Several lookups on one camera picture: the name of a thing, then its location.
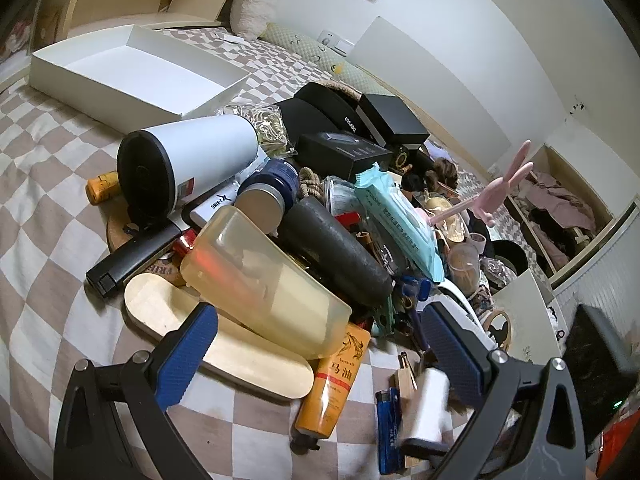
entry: wall light switch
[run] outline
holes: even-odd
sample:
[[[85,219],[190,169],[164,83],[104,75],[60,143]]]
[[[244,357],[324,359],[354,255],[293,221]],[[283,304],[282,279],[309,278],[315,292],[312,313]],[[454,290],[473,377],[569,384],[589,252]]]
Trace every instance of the wall light switch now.
[[[324,46],[328,46],[329,48],[333,48],[339,39],[340,38],[336,34],[326,29],[320,33],[320,36],[318,36],[318,42],[322,43]]]
[[[343,40],[337,34],[334,34],[330,30],[323,30],[318,36],[319,43],[322,43],[324,46],[328,46],[334,52],[337,52],[341,56],[346,56],[351,52],[353,48],[353,43],[351,41]]]

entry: blue lighter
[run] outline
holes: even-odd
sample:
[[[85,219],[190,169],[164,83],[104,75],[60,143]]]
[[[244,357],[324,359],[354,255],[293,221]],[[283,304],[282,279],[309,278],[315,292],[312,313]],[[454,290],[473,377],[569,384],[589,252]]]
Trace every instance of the blue lighter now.
[[[404,468],[404,459],[396,447],[400,426],[400,395],[396,388],[376,392],[378,414],[378,467],[388,475]]]

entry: white cardboard box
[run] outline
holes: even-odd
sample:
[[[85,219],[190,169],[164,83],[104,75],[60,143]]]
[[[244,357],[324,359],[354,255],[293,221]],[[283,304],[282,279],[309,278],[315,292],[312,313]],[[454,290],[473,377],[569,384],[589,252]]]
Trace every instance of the white cardboard box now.
[[[511,319],[511,345],[507,354],[537,365],[546,365],[549,359],[561,357],[545,300],[531,269],[496,292],[494,303]]]
[[[212,52],[123,25],[35,52],[29,83],[128,134],[211,115],[238,95],[248,76]]]

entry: black box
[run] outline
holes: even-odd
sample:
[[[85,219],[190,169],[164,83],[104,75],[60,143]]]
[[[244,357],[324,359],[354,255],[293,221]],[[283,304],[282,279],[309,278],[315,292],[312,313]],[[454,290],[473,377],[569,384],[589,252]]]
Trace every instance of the black box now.
[[[417,150],[429,137],[428,130],[395,95],[362,94],[356,112],[383,148],[402,144]]]
[[[356,175],[370,169],[374,162],[386,171],[392,153],[362,137],[341,132],[303,134],[296,147],[295,159],[300,166],[311,168],[321,177],[339,176],[355,182]]]

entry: fluffy white cushion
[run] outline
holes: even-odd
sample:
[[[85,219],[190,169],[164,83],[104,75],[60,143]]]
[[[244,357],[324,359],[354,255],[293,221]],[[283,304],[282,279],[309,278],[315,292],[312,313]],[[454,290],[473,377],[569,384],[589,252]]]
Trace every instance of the fluffy white cushion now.
[[[255,40],[272,22],[278,0],[233,0],[231,5],[231,29],[246,40]]]

